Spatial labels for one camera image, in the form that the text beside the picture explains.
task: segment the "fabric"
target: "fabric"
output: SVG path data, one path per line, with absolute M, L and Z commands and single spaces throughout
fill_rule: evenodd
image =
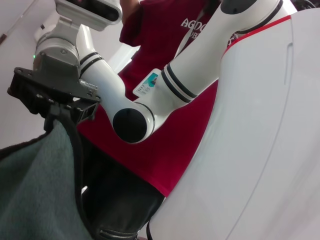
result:
M 77 208 L 73 147 L 60 123 L 0 156 L 1 240 L 92 239 Z
M 210 16 L 196 19 L 205 0 L 145 0 L 127 19 L 120 40 L 141 45 L 131 63 L 119 74 L 130 100 L 133 89 L 152 69 L 162 69 L 175 56 L 180 42 L 195 25 L 191 41 L 205 28 Z M 152 184 L 166 197 L 185 172 L 206 130 L 218 82 L 192 103 L 173 112 L 164 125 L 139 144 L 120 140 L 100 107 L 94 121 L 79 126 L 79 131 L 95 146 Z
M 83 209 L 96 238 L 135 240 L 164 200 L 152 185 L 82 137 Z

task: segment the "red t-shirt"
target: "red t-shirt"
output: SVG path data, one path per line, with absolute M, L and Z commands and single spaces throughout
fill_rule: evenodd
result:
M 172 61 L 188 30 L 195 24 L 195 32 L 190 37 L 195 39 L 211 18 L 205 14 L 196 22 L 205 0 L 145 0 L 140 5 L 124 24 L 120 36 L 125 44 L 141 46 L 119 74 L 130 100 L 137 98 L 133 90 L 143 78 Z M 84 122 L 78 129 L 94 145 L 167 197 L 203 137 L 217 86 L 216 82 L 193 102 L 174 111 L 163 126 L 142 143 L 128 144 L 119 139 L 102 107 L 94 121 Z

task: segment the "camera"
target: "camera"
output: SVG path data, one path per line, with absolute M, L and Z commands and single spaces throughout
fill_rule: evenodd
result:
M 116 0 L 55 0 L 55 4 L 61 16 L 97 31 L 119 23 L 122 18 L 122 9 Z

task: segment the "person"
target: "person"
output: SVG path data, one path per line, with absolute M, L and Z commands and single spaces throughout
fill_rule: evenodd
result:
M 120 0 L 120 4 L 120 41 L 140 46 L 119 73 L 126 97 L 134 101 L 134 88 L 153 69 L 161 70 L 174 59 L 191 28 L 186 46 L 197 38 L 220 1 Z M 83 185 L 87 187 L 83 208 L 97 238 L 137 237 L 193 158 L 209 122 L 217 86 L 216 82 L 173 112 L 160 129 L 138 144 L 118 138 L 102 107 L 94 120 L 78 126 L 85 158 Z

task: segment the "black joint cap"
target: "black joint cap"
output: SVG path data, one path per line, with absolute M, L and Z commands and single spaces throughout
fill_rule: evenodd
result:
M 249 9 L 257 0 L 223 0 L 221 11 L 225 14 L 235 15 Z
M 118 111 L 112 124 L 119 138 L 130 144 L 141 141 L 147 133 L 146 119 L 136 109 L 126 108 Z

